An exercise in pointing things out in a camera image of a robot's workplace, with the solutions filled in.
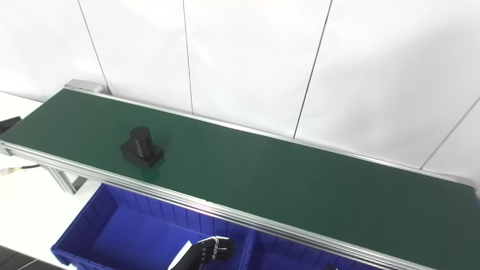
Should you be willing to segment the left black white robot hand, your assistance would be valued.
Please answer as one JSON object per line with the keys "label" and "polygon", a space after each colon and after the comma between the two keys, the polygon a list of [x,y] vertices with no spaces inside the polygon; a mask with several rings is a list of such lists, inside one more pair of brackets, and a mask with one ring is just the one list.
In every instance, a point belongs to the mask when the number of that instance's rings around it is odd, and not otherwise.
{"label": "left black white robot hand", "polygon": [[214,260],[233,258],[237,245],[228,237],[211,236],[192,244],[187,241],[170,263],[168,270],[200,270]]}

